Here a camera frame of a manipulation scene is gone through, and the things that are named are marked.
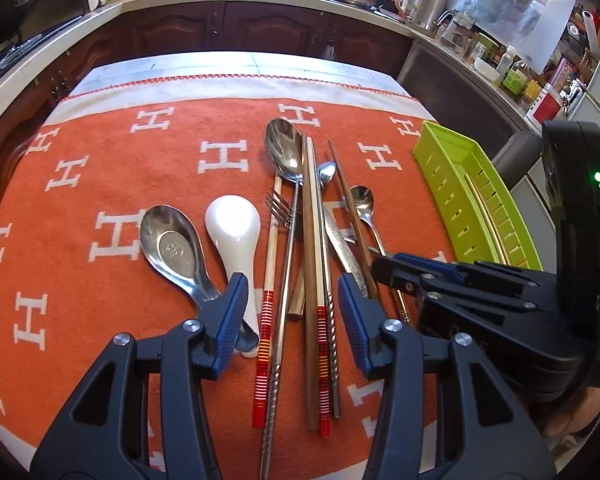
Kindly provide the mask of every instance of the cabinet door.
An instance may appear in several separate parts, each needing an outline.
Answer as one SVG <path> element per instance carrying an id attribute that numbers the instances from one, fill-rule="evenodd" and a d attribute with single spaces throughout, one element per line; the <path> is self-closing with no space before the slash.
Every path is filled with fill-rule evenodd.
<path id="1" fill-rule="evenodd" d="M 223 2 L 196 2 L 127 12 L 122 32 L 134 57 L 217 50 Z"/>
<path id="2" fill-rule="evenodd" d="M 116 21 L 80 40 L 54 62 L 58 84 L 67 95 L 94 68 L 125 59 Z"/>
<path id="3" fill-rule="evenodd" d="M 0 117 L 0 200 L 31 139 L 55 107 L 52 66 L 47 67 Z"/>
<path id="4" fill-rule="evenodd" d="M 324 50 L 328 16 L 320 10 L 253 2 L 228 2 L 225 9 L 225 50 L 313 57 Z"/>
<path id="5" fill-rule="evenodd" d="M 377 25 L 332 16 L 328 38 L 336 61 L 363 66 L 396 77 L 413 40 Z"/>

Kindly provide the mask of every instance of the knife blade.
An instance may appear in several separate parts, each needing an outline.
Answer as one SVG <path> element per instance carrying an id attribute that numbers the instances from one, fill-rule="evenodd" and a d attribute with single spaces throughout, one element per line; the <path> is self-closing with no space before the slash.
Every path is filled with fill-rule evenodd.
<path id="1" fill-rule="evenodd" d="M 338 229 L 338 225 L 336 221 L 331 216 L 331 213 L 327 208 L 322 206 L 324 209 L 324 227 L 327 231 L 327 237 L 331 242 L 331 245 L 336 251 L 340 259 L 340 263 L 342 264 L 342 268 L 345 272 L 350 272 L 353 274 L 353 279 L 356 280 L 358 287 L 360 288 L 360 292 L 365 298 L 368 298 L 368 291 L 366 290 L 366 282 L 364 274 L 362 273 L 362 269 L 356 260 L 356 257 L 351 252 L 350 247 L 347 245 L 344 236 Z"/>

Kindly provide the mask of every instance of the kitchen counter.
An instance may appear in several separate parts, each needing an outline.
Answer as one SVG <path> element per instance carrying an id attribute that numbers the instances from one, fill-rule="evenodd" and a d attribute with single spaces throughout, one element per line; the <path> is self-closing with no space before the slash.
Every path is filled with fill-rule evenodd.
<path id="1" fill-rule="evenodd" d="M 444 57 L 453 67 L 477 84 L 497 106 L 499 106 L 516 125 L 524 128 L 525 122 L 522 111 L 516 107 L 504 94 L 494 88 L 488 81 L 475 73 L 468 65 L 459 60 L 453 53 L 444 49 L 431 38 L 420 34 L 391 18 L 375 14 L 367 10 L 334 2 L 333 0 L 123 0 L 109 4 L 94 12 L 90 12 L 79 20 L 75 25 L 65 29 L 49 39 L 45 44 L 37 48 L 25 59 L 21 60 L 0 80 L 0 115 L 9 104 L 24 90 L 24 88 L 35 81 L 35 78 L 50 63 L 58 58 L 63 52 L 71 49 L 78 41 L 82 40 L 98 28 L 113 20 L 125 12 L 147 9 L 149 7 L 169 6 L 189 2 L 263 2 L 270 4 L 282 4 L 307 9 L 320 10 L 360 20 L 378 27 L 391 30 L 408 38 L 414 39 L 419 44 L 435 52 L 437 56 Z"/>

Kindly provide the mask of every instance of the orange blanket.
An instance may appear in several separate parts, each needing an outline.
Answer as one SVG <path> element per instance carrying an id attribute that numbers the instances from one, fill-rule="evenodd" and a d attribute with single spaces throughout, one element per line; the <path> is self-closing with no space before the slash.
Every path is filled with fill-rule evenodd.
<path id="1" fill-rule="evenodd" d="M 192 316 L 187 298 L 139 250 L 144 210 L 166 203 L 189 216 L 202 238 L 211 279 L 222 290 L 224 270 L 206 234 L 204 213 L 218 196 L 247 198 L 262 219 L 254 266 L 255 286 L 262 287 L 269 227 L 263 198 L 274 176 L 262 139 L 274 117 L 300 121 L 298 127 L 316 142 L 318 162 L 328 157 L 326 140 L 334 142 L 350 185 L 365 184 L 374 192 L 374 220 L 387 250 L 453 259 L 442 220 L 411 155 L 418 138 L 412 132 L 426 114 L 288 96 L 163 100 L 160 92 L 148 104 L 133 105 L 131 100 L 109 109 L 89 108 L 106 98 L 106 92 L 96 92 L 60 105 L 17 167 L 0 205 L 0 436 L 5 440 L 2 434 L 7 434 L 29 453 L 114 334 L 131 332 L 137 339 L 159 335 Z M 71 107 L 75 111 L 80 99 L 81 112 L 66 112 Z M 408 105 L 422 108 L 413 100 Z M 291 189 L 283 192 L 289 197 Z M 340 227 L 347 228 L 338 184 L 325 190 L 324 200 Z M 281 230 L 279 269 L 284 240 Z M 331 268 L 335 281 L 340 273 L 335 259 Z M 279 288 L 276 283 L 276 294 Z M 382 296 L 385 305 L 395 308 L 386 290 Z M 290 322 L 274 480 L 315 478 L 368 455 L 380 384 L 367 384 L 354 368 L 337 307 L 336 315 L 343 417 L 332 422 L 328 439 L 305 430 L 304 330 Z M 212 436 L 228 480 L 257 478 L 260 430 L 251 427 L 254 376 L 255 359 L 235 355 L 220 381 L 205 383 Z M 425 424 L 435 419 L 433 399 L 427 399 Z M 152 381 L 150 445 L 152 463 L 160 468 L 158 403 L 158 381 Z M 12 452 L 28 453 L 18 449 Z M 18 459 L 28 465 L 30 456 Z"/>

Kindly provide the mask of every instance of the utensil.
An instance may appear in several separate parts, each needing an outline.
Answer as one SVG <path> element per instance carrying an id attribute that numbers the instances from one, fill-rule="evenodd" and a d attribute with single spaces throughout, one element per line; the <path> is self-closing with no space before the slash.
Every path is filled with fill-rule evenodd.
<path id="1" fill-rule="evenodd" d="M 253 297 L 253 259 L 260 236 L 260 215 L 246 198 L 224 195 L 213 200 L 205 212 L 205 226 L 216 246 L 226 278 L 234 272 L 243 273 L 249 282 L 249 297 L 244 321 L 260 337 L 260 327 Z M 244 352 L 245 357 L 256 357 L 258 349 Z"/>
<path id="2" fill-rule="evenodd" d="M 265 204 L 267 204 L 267 207 L 271 209 L 271 212 L 274 215 L 276 215 L 276 218 L 278 218 L 278 222 L 280 222 L 280 224 L 282 224 L 284 227 L 288 228 L 291 222 L 291 206 L 286 202 L 286 200 L 282 198 L 279 194 L 274 192 L 265 196 Z M 333 216 L 331 216 L 331 213 L 329 213 L 329 211 L 326 208 L 324 209 L 324 226 L 327 231 L 329 241 L 331 242 L 333 249 L 336 251 L 338 258 L 340 259 L 340 264 L 342 265 L 342 268 L 345 272 L 353 274 L 353 277 L 356 280 L 356 284 L 358 285 L 360 292 L 365 298 L 368 298 L 365 276 L 362 272 L 362 269 L 360 268 L 360 264 L 351 252 L 349 246 L 347 245 L 347 241 L 349 240 L 354 245 L 356 244 L 356 241 L 353 238 L 349 238 L 349 240 L 347 240 L 342 235 L 340 229 L 338 228 L 338 225 L 336 224 L 336 221 L 333 219 Z"/>
<path id="3" fill-rule="evenodd" d="M 371 229 L 371 232 L 376 239 L 376 245 L 378 246 L 380 254 L 382 254 L 382 256 L 386 256 L 384 244 L 380 239 L 380 233 L 372 222 L 372 216 L 374 214 L 373 193 L 367 186 L 354 186 L 351 188 L 351 196 L 353 197 L 353 202 L 356 205 L 358 217 L 369 227 L 369 229 Z M 394 288 L 391 289 L 391 292 L 394 295 L 395 302 L 397 303 L 400 318 L 402 318 L 402 321 L 408 326 L 411 326 L 411 318 L 409 316 L 409 310 L 407 309 L 407 304 L 404 301 L 403 294 L 400 290 L 395 290 Z"/>
<path id="4" fill-rule="evenodd" d="M 304 225 L 304 328 L 306 351 L 306 423 L 318 436 L 330 434 L 330 381 L 326 314 L 326 277 L 324 267 L 324 227 L 320 212 L 314 143 L 305 137 L 302 146 L 302 218 Z"/>
<path id="5" fill-rule="evenodd" d="M 344 196 L 344 200 L 347 203 L 349 219 L 351 220 L 351 225 L 353 226 L 353 232 L 356 235 L 358 248 L 360 249 L 360 253 L 362 254 L 362 271 L 365 273 L 366 288 L 368 290 L 369 297 L 372 300 L 379 300 L 378 286 L 376 285 L 376 282 L 371 276 L 371 254 L 369 253 L 369 249 L 365 244 L 365 239 L 363 238 L 362 226 L 360 225 L 360 218 L 356 213 L 356 204 L 353 201 L 351 191 L 349 189 L 349 186 L 347 185 L 347 179 L 344 175 L 344 170 L 342 169 L 340 160 L 338 159 L 338 154 L 336 153 L 336 149 L 331 141 L 329 141 L 329 146 L 331 148 L 331 153 L 333 153 L 333 160 L 335 160 L 336 167 L 338 169 L 338 178 L 340 179 L 342 195 Z"/>
<path id="6" fill-rule="evenodd" d="M 333 175 L 336 173 L 336 165 L 333 161 L 328 160 L 318 166 L 318 179 L 320 188 L 323 189 L 330 183 Z M 294 285 L 293 293 L 291 294 L 291 302 L 287 315 L 292 319 L 299 319 L 304 313 L 304 272 L 302 268 L 298 270 L 298 277 Z"/>
<path id="7" fill-rule="evenodd" d="M 142 217 L 139 238 L 149 264 L 186 292 L 198 308 L 220 296 L 206 273 L 198 233 L 183 212 L 170 205 L 152 207 Z M 242 322 L 236 349 L 249 352 L 258 343 L 258 335 Z"/>
<path id="8" fill-rule="evenodd" d="M 282 349 L 285 341 L 286 311 L 289 301 L 289 282 L 291 261 L 293 258 L 294 238 L 296 237 L 296 219 L 298 217 L 298 194 L 302 181 L 302 134 L 288 121 L 273 119 L 267 124 L 264 135 L 264 146 L 270 162 L 285 180 L 295 184 L 291 203 L 289 234 L 286 240 L 285 263 L 282 270 L 282 293 L 276 325 L 276 338 L 271 354 L 271 374 L 267 391 L 267 416 L 262 432 L 262 456 L 260 460 L 260 480 L 269 478 L 271 467 L 271 446 L 273 444 L 273 427 L 278 408 L 280 390 L 280 373 L 282 371 Z"/>
<path id="9" fill-rule="evenodd" d="M 282 190 L 282 178 L 276 174 L 273 180 L 276 193 Z M 253 393 L 253 416 L 251 425 L 264 428 L 267 409 L 267 381 L 269 381 L 269 358 L 271 349 L 271 326 L 273 321 L 273 289 L 276 273 L 276 253 L 278 252 L 278 218 L 271 213 L 269 219 L 269 240 L 267 259 L 264 265 L 264 285 L 262 286 L 262 309 L 260 311 L 260 347 L 256 361 L 256 381 Z"/>
<path id="10" fill-rule="evenodd" d="M 357 245 L 358 243 L 356 242 L 355 238 L 349 238 L 348 236 L 344 237 L 344 241 L 346 241 L 347 244 L 350 245 Z M 367 246 L 369 248 L 369 251 L 372 252 L 373 254 L 375 254 L 376 256 L 386 256 L 387 258 L 393 258 L 395 256 L 395 254 L 392 253 L 387 253 L 387 254 L 380 254 L 380 251 L 378 250 L 377 247 L 373 247 L 371 245 Z"/>

